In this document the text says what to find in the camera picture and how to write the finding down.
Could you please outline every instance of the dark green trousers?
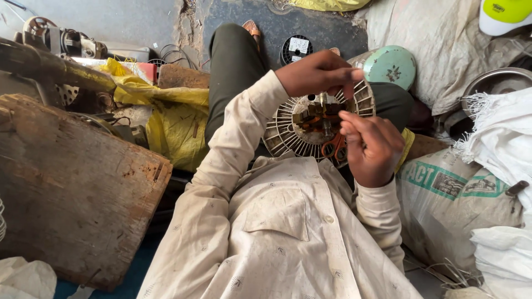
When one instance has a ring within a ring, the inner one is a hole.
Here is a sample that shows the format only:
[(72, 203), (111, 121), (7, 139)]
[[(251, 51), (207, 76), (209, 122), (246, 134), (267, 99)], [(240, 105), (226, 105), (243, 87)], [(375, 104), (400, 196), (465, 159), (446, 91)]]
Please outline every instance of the dark green trousers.
[[(205, 143), (222, 126), (227, 104), (238, 94), (255, 84), (267, 72), (257, 44), (242, 26), (223, 24), (216, 29), (209, 46), (211, 56), (211, 81), (209, 83), (209, 119), (205, 128)], [(399, 131), (403, 131), (412, 110), (414, 100), (403, 88), (393, 83), (371, 82), (375, 96), (377, 116), (389, 119)], [(271, 156), (264, 144), (255, 152), (257, 156)], [(348, 167), (340, 172), (351, 175)], [(353, 187), (353, 179), (346, 178)]]

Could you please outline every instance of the hand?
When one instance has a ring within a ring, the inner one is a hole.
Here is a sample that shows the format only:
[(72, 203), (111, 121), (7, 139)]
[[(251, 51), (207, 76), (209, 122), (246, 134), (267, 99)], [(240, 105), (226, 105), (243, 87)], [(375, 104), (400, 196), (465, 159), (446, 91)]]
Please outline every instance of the hand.
[(277, 71), (288, 96), (298, 97), (327, 91), (337, 94), (342, 88), (346, 99), (353, 98), (354, 83), (364, 78), (364, 72), (353, 68), (329, 50), (311, 54)]
[(401, 133), (387, 119), (362, 118), (346, 111), (338, 115), (343, 120), (340, 134), (347, 141), (347, 161), (356, 182), (366, 188), (386, 186), (403, 153)]

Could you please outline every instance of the man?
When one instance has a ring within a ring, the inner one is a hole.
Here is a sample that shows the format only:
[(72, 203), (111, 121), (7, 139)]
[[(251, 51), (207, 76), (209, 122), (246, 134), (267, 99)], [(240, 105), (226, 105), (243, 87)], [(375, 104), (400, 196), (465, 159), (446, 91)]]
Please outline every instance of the man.
[(349, 98), (363, 77), (328, 50), (267, 71), (250, 33), (224, 24), (213, 35), (210, 151), (138, 298), (421, 298), (403, 273), (394, 180), (412, 98), (372, 84), (377, 114), (391, 121), (340, 113), (356, 200), (327, 159), (260, 156), (247, 171), (279, 104), (324, 90)]

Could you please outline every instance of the shirt pocket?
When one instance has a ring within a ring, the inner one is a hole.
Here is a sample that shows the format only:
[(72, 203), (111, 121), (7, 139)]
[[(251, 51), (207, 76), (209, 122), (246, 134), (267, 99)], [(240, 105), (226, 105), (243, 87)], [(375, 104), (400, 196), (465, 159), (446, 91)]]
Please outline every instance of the shirt pocket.
[(298, 188), (269, 191), (254, 199), (243, 231), (275, 230), (308, 241), (306, 203)]

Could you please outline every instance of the shirt button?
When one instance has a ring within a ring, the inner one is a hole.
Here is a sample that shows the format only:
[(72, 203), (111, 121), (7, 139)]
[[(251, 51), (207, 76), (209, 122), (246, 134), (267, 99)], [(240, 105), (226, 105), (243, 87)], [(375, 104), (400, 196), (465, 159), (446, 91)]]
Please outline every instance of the shirt button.
[(331, 223), (334, 222), (334, 218), (329, 216), (329, 215), (327, 215), (327, 216), (325, 216), (325, 222), (327, 222), (328, 224), (331, 224)]

